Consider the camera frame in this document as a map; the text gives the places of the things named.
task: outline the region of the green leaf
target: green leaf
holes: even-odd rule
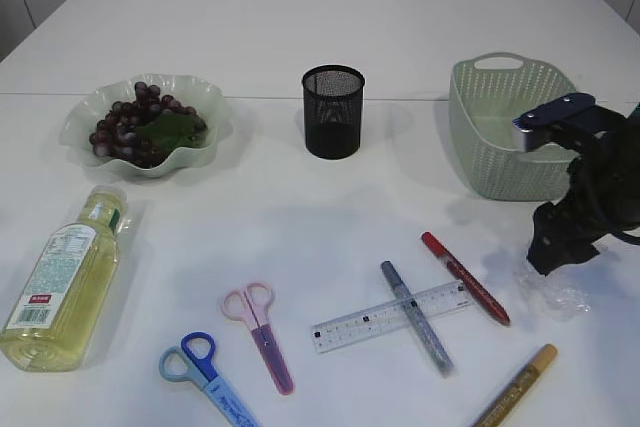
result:
[[[195,118],[191,115],[160,115],[153,122],[138,128],[137,132],[147,136],[154,146],[167,153],[178,147],[200,147],[204,139],[203,135],[196,135]]]

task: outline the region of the clear plastic ruler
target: clear plastic ruler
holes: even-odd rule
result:
[[[311,327],[316,352],[322,354],[347,345],[388,334],[409,325],[402,309],[406,303],[418,305],[427,318],[455,312],[472,304],[461,280],[424,290],[412,297],[393,300]]]

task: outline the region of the plastic bag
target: plastic bag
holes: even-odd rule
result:
[[[521,259],[514,264],[514,277],[522,296],[533,310],[561,322],[591,310],[587,293],[568,275],[571,265],[544,276],[527,261],[526,255]]]

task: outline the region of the grapes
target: grapes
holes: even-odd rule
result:
[[[93,153],[96,154],[96,157],[108,157],[111,149],[109,149],[109,144],[96,144],[93,146]]]
[[[122,103],[122,114],[131,115],[133,113],[133,104],[131,102]]]
[[[196,115],[196,121],[195,121],[195,129],[196,132],[203,132],[204,130],[206,130],[207,128],[207,124],[205,124],[204,120],[202,120],[202,117],[199,117]]]
[[[99,130],[94,135],[96,144],[106,144],[111,140],[111,134],[106,130]]]
[[[120,122],[120,116],[118,114],[110,112],[106,115],[104,120],[106,120],[107,124],[109,124],[110,126],[115,127],[116,125],[118,125],[118,122]]]
[[[154,144],[153,138],[138,131],[138,128],[154,122],[159,115],[193,116],[193,135],[185,136],[191,141],[201,138],[206,131],[207,125],[195,108],[183,106],[171,94],[161,95],[157,85],[136,82],[134,92],[135,99],[131,101],[113,102],[111,110],[89,135],[89,143],[97,157],[123,159],[144,169],[160,165],[171,151],[161,149]]]
[[[135,132],[127,132],[121,137],[121,139],[121,143],[124,145],[135,145],[138,141],[138,134]]]

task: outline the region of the pen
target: pen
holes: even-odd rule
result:
[[[391,262],[385,260],[380,264],[380,267],[382,268],[382,273],[384,274],[385,279],[387,279],[387,282],[393,291],[393,295],[395,295],[397,299],[411,297],[409,288],[402,281],[400,274],[398,274]],[[444,347],[442,347],[436,333],[429,325],[429,322],[427,322],[427,318],[422,313],[422,310],[420,310],[420,307],[418,307],[415,300],[407,301],[406,304],[403,303],[402,309],[407,315],[407,318],[411,323],[411,327],[413,327],[416,334],[418,334],[422,345],[424,345],[428,354],[431,356],[431,359],[438,367],[438,370],[443,377],[447,377],[453,371],[453,362],[451,362],[451,359],[444,350]]]
[[[558,355],[558,349],[547,344],[525,365],[480,415],[472,427],[497,427],[524,397]]]
[[[460,261],[458,261],[431,232],[422,234],[422,242],[424,242],[424,245],[429,248],[433,255],[436,256],[440,263],[444,265],[456,279],[464,282],[471,296],[484,307],[491,317],[504,326],[508,327],[511,324],[511,319],[509,319],[509,315],[507,311],[504,310],[504,307],[487,292],[487,289],[471,275],[471,272],[464,268]]]

